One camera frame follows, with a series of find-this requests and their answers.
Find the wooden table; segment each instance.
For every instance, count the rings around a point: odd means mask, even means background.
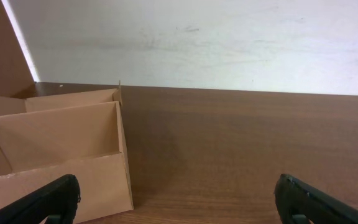
[[[111,88],[38,83],[20,97]],[[135,210],[88,223],[280,223],[288,173],[358,209],[358,96],[122,87]]]

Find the cardboard box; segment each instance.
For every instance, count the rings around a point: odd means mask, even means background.
[[[0,97],[0,208],[74,174],[75,223],[132,210],[120,102],[119,90]]]

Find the white wall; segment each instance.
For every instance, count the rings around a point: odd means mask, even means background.
[[[358,95],[358,1],[10,3],[43,82]]]

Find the cardboard partition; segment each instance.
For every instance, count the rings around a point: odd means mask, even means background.
[[[74,174],[80,183],[81,202],[75,223],[132,209],[124,156],[119,152],[0,176],[0,208],[65,174]]]
[[[13,172],[119,151],[117,102],[0,116]]]
[[[133,209],[121,102],[114,100],[119,90],[0,98],[0,115],[13,113],[0,116],[0,208],[74,174],[82,198],[75,223]]]
[[[28,98],[25,101],[27,112],[84,106],[111,101],[121,102],[121,93],[117,89],[69,93],[54,96]]]

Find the brown tabletop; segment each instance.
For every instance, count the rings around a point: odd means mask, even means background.
[[[38,83],[18,96],[105,88]],[[122,95],[135,210],[87,223],[280,223],[281,173],[358,209],[358,96],[135,86]]]

